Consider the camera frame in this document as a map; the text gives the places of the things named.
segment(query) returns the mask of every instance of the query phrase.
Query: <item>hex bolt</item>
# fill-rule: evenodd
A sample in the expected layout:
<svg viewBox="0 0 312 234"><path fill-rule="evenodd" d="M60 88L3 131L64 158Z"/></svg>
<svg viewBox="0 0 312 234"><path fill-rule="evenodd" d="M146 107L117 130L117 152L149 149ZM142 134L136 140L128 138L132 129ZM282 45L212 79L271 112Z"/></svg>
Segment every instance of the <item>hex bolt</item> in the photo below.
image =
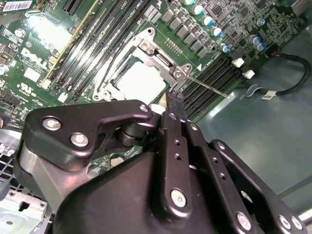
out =
<svg viewBox="0 0 312 234"><path fill-rule="evenodd" d="M252 224L249 221L249 219L241 212L237 213L236 215L238 222L240 225L247 231L250 231L252 229Z"/></svg>
<svg viewBox="0 0 312 234"><path fill-rule="evenodd" d="M176 116L173 113L169 114L170 118L172 118L173 120L176 120Z"/></svg>
<svg viewBox="0 0 312 234"><path fill-rule="evenodd" d="M171 199L174 202L174 204L178 207L185 207L186 206L185 195L177 189L173 189L171 191Z"/></svg>
<svg viewBox="0 0 312 234"><path fill-rule="evenodd" d="M191 128L194 130L194 131L196 131L198 128L197 128L197 126L195 125L195 124L193 124L193 123L191 123Z"/></svg>
<svg viewBox="0 0 312 234"><path fill-rule="evenodd" d="M89 143L87 136L82 133L72 134L70 137L70 141L78 147L85 147Z"/></svg>
<svg viewBox="0 0 312 234"><path fill-rule="evenodd" d="M279 215L278 218L286 229L290 230L292 228L291 224L287 221L287 219L284 216Z"/></svg>
<svg viewBox="0 0 312 234"><path fill-rule="evenodd" d="M295 227L299 230L302 230L303 227L301 225L301 223L298 221L298 219L296 219L295 217L292 217L292 222L295 225Z"/></svg>
<svg viewBox="0 0 312 234"><path fill-rule="evenodd" d="M221 150L225 150L225 146L221 142L218 142L218 146L221 148Z"/></svg>
<svg viewBox="0 0 312 234"><path fill-rule="evenodd" d="M43 120L42 125L50 131L57 131L62 126L56 118L46 118Z"/></svg>
<svg viewBox="0 0 312 234"><path fill-rule="evenodd" d="M147 107L146 107L145 105L141 105L141 106L140 106L140 109L141 109L142 111L144 111L144 112L148 112L148 109L147 109Z"/></svg>

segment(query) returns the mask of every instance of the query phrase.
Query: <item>capacitor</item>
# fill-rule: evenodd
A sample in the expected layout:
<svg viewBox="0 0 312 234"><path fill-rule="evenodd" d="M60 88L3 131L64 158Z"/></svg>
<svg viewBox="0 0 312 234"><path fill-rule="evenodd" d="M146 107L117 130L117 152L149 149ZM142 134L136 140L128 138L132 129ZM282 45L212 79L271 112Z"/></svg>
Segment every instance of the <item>capacitor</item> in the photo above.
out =
<svg viewBox="0 0 312 234"><path fill-rule="evenodd" d="M258 27L261 27L261 26L263 26L264 24L265 24L265 19L260 18L260 19L257 20L257 26L258 26Z"/></svg>
<svg viewBox="0 0 312 234"><path fill-rule="evenodd" d="M214 22L213 18L211 18L210 16L204 16L203 19L201 20L201 22L203 23L203 25L205 26L210 26L212 25L212 23Z"/></svg>
<svg viewBox="0 0 312 234"><path fill-rule="evenodd" d="M24 38L26 36L26 32L24 29L20 29L20 28L17 28L15 31L14 31L14 34L15 36L19 37L19 38Z"/></svg>
<svg viewBox="0 0 312 234"><path fill-rule="evenodd" d="M0 76L9 72L9 67L5 64L0 64Z"/></svg>
<svg viewBox="0 0 312 234"><path fill-rule="evenodd" d="M224 53L227 53L227 52L230 51L230 47L229 47L228 45L224 44L224 43L222 43L222 44L220 45L220 49L221 49Z"/></svg>
<svg viewBox="0 0 312 234"><path fill-rule="evenodd" d="M261 43L261 38L258 37L257 35L251 35L249 37L249 43L253 45L258 45Z"/></svg>
<svg viewBox="0 0 312 234"><path fill-rule="evenodd" d="M203 14L204 8L201 5L195 5L192 8L192 12L194 15L198 16L198 15Z"/></svg>
<svg viewBox="0 0 312 234"><path fill-rule="evenodd" d="M184 0L183 2L185 5L193 5L195 0Z"/></svg>
<svg viewBox="0 0 312 234"><path fill-rule="evenodd" d="M215 37L220 37L222 35L222 30L221 28L213 27L211 30L211 34L214 35Z"/></svg>
<svg viewBox="0 0 312 234"><path fill-rule="evenodd" d="M266 45L264 43L260 43L258 45L254 45L253 46L257 51L263 51L266 47Z"/></svg>

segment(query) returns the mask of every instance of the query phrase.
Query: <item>motherboard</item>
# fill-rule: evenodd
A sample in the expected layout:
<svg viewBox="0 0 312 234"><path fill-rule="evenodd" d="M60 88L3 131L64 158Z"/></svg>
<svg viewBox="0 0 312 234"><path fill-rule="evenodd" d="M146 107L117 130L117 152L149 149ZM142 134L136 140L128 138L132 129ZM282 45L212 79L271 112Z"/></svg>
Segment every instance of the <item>motherboard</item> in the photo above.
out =
<svg viewBox="0 0 312 234"><path fill-rule="evenodd" d="M198 120L305 27L275 0L0 2L0 114L180 90Z"/></svg>

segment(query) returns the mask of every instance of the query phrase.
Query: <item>metal rod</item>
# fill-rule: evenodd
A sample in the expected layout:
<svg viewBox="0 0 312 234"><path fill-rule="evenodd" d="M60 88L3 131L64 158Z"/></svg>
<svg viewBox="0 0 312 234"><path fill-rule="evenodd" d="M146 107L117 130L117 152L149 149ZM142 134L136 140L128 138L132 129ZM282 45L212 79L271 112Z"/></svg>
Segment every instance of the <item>metal rod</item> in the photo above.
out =
<svg viewBox="0 0 312 234"><path fill-rule="evenodd" d="M187 76L186 78L187 78L187 79L190 79L191 81L196 82L197 84L200 84L200 85L204 86L204 87L207 88L207 89L210 89L211 91L215 92L216 94L222 95L223 97L225 97L225 98L227 98L227 99L230 98L230 96L226 95L225 93L223 93L223 92L221 92L221 91L215 89L214 87L211 87L210 85L205 84L205 83L203 83L203 82L201 82L201 81L199 81L199 80L197 80L197 79L195 79L195 78L193 78L193 77Z"/></svg>

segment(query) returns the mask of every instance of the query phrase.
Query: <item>robotic arm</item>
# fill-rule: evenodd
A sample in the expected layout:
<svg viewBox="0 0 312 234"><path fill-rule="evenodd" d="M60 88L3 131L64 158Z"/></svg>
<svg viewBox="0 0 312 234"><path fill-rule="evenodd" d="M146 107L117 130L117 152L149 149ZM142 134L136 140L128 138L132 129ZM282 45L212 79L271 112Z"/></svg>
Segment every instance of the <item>robotic arm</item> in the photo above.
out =
<svg viewBox="0 0 312 234"><path fill-rule="evenodd" d="M14 173L56 212L53 233L294 233L297 214L222 141L205 141L183 98L167 111L138 100L37 109L26 118ZM88 165L143 146L94 179Z"/></svg>

